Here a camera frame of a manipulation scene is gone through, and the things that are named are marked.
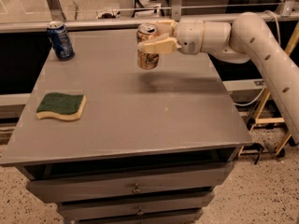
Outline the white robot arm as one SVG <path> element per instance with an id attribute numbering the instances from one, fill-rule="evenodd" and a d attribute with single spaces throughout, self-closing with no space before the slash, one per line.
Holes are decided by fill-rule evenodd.
<path id="1" fill-rule="evenodd" d="M 268 25 L 246 12 L 232 23 L 156 21 L 158 35 L 141 41 L 143 53 L 207 53 L 228 63 L 253 61 L 270 91 L 295 143 L 299 143 L 299 67 L 281 48 Z"/>

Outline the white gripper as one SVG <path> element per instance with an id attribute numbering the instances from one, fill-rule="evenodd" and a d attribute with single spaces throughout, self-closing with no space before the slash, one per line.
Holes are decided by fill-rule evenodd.
<path id="1" fill-rule="evenodd" d="M 174 37 L 149 39 L 137 44 L 137 49 L 149 54 L 169 54 L 178 50 L 182 54 L 196 55 L 201 51 L 205 24 L 203 22 L 177 23 L 174 20 L 153 21 L 158 34 Z"/>

